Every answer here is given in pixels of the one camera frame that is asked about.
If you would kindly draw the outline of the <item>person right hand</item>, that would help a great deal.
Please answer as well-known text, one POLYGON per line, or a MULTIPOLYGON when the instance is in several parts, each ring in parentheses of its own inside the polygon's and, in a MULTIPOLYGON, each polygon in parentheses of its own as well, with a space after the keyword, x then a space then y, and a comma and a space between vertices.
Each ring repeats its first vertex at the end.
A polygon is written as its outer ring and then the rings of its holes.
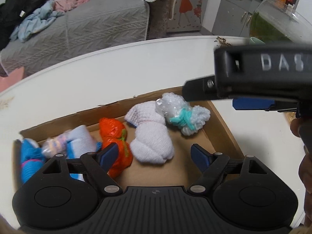
POLYGON ((290 124, 291 132, 299 137, 305 146, 305 156, 299 167, 299 177, 305 187, 305 226, 311 226, 311 121, 302 118, 294 119, 290 124))

